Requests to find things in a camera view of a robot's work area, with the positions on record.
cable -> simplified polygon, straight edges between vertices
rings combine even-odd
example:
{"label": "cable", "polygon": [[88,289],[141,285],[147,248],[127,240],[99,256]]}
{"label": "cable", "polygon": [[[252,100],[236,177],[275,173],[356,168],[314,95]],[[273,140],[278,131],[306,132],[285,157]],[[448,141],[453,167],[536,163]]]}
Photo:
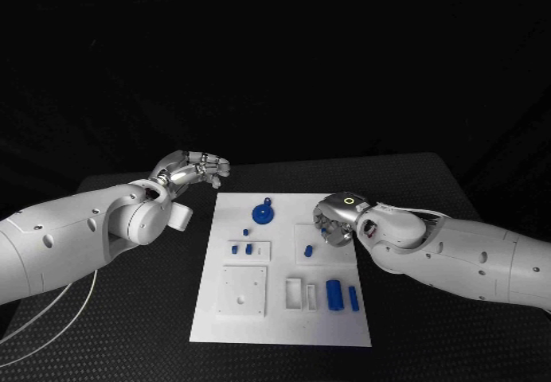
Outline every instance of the cable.
{"label": "cable", "polygon": [[88,296],[86,296],[86,300],[84,300],[84,303],[82,303],[82,306],[81,306],[81,309],[78,310],[76,312],[76,315],[75,317],[72,318],[69,324],[66,325],[66,327],[63,328],[63,330],[60,330],[60,332],[55,335],[55,337],[37,348],[35,349],[29,354],[26,354],[26,356],[23,356],[22,358],[17,358],[17,360],[14,361],[10,361],[7,364],[0,364],[0,368],[14,364],[16,362],[24,360],[27,357],[30,357],[35,353],[37,353],[56,339],[58,337],[63,334],[63,332],[69,329],[72,323],[75,322],[75,320],[78,319],[78,316],[81,315],[81,312],[84,311],[84,308],[86,306],[86,303],[88,303],[88,300],[89,300],[89,296],[92,296],[92,292],[94,292],[94,286],[95,286],[95,278],[98,277],[98,271],[94,271],[94,279],[92,279],[92,285],[89,286],[89,291],[88,291]]}
{"label": "cable", "polygon": [[382,207],[384,209],[401,209],[402,211],[410,211],[410,212],[420,212],[420,213],[428,213],[430,215],[437,215],[440,217],[450,217],[441,212],[437,211],[430,211],[428,209],[405,209],[402,207],[395,207],[394,205],[386,205],[385,203],[378,202],[375,207]]}
{"label": "cable", "polygon": [[65,292],[68,291],[72,283],[65,287],[65,289],[60,291],[58,297],[50,302],[50,304],[43,308],[42,312],[29,320],[29,322],[9,335],[0,340],[0,345],[40,318],[40,316],[49,311],[49,308],[55,305],[55,303],[59,301],[60,297],[63,296]]}

blue object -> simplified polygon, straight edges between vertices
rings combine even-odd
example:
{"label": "blue object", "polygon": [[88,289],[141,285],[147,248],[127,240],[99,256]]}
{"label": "blue object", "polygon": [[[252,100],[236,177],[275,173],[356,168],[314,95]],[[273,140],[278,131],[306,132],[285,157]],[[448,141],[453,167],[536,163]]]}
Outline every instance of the blue object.
{"label": "blue object", "polygon": [[324,286],[327,288],[329,310],[343,310],[345,309],[345,303],[342,301],[340,281],[339,280],[329,280],[324,283]]}
{"label": "blue object", "polygon": [[264,199],[264,204],[255,206],[255,209],[252,210],[252,220],[258,224],[268,224],[273,221],[273,201],[267,197]]}
{"label": "blue object", "polygon": [[352,304],[352,310],[355,312],[359,311],[359,305],[358,305],[358,296],[356,296],[356,288],[353,286],[348,287],[348,292],[350,294],[350,304]]}
{"label": "blue object", "polygon": [[306,257],[310,257],[310,256],[311,256],[311,251],[313,251],[311,245],[307,245],[307,246],[306,246],[306,250],[304,250],[304,256],[306,256]]}

black fabric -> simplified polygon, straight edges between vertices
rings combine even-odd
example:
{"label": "black fabric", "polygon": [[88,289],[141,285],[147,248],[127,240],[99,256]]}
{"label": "black fabric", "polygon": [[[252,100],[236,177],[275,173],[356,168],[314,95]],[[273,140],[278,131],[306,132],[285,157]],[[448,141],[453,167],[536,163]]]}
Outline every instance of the black fabric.
{"label": "black fabric", "polygon": [[[94,176],[81,191],[147,173]],[[221,192],[335,193],[479,220],[434,154],[235,166]],[[22,380],[551,380],[551,325],[539,309],[470,301],[375,265],[356,242],[373,348],[189,343],[216,191],[190,187],[186,232],[167,229],[98,271],[82,316],[36,355],[0,369]],[[71,320],[91,277],[3,347],[0,363],[36,348]],[[58,292],[27,298],[11,332]]]}

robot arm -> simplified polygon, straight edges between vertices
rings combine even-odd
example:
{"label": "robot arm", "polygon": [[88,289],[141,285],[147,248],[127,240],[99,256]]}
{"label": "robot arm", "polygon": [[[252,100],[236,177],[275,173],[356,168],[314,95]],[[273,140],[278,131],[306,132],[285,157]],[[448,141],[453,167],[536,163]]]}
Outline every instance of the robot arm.
{"label": "robot arm", "polygon": [[551,244],[489,224],[428,213],[436,219],[336,193],[317,204],[313,221],[333,246],[346,245],[356,232],[386,272],[466,298],[549,310]]}
{"label": "robot arm", "polygon": [[219,187],[225,159],[176,151],[148,179],[79,193],[0,221],[0,304],[53,290],[92,273],[169,225],[183,231],[192,210],[172,200],[189,184]]}

dark backdrop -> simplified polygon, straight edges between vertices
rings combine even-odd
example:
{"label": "dark backdrop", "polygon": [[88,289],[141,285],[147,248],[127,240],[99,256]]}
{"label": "dark backdrop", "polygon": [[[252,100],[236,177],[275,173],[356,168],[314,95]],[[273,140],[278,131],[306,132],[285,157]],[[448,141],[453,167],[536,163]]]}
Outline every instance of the dark backdrop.
{"label": "dark backdrop", "polygon": [[4,10],[3,216],[177,149],[232,164],[433,151],[486,221],[551,240],[545,9]]}

